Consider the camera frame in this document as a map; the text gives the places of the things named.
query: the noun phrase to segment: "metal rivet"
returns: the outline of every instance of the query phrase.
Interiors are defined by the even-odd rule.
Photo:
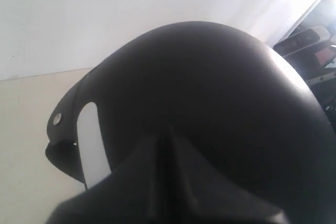
[[[57,115],[55,115],[54,120],[53,120],[53,124],[56,126],[57,124],[59,124],[59,122],[62,119],[62,114],[58,113]]]

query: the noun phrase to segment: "black object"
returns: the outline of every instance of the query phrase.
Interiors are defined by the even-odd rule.
[[[51,152],[77,143],[89,102],[112,174],[50,223],[335,221],[329,121],[294,69],[246,33],[186,22],[129,42],[56,106]]]

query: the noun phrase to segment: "black helmet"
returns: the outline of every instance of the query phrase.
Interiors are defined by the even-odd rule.
[[[84,182],[49,223],[335,223],[336,138],[272,49],[185,22],[129,42],[47,126],[49,160]]]

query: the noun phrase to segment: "white wall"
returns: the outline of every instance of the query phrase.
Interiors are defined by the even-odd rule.
[[[88,68],[158,26],[207,20],[276,43],[315,0],[0,0],[0,80]]]
[[[51,112],[88,70],[0,81],[0,223],[42,224],[84,185],[45,157]]]

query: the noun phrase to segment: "beige floor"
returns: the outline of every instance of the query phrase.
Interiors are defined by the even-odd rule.
[[[88,70],[0,82],[0,223],[44,223],[58,203],[84,190],[44,155],[47,120]]]

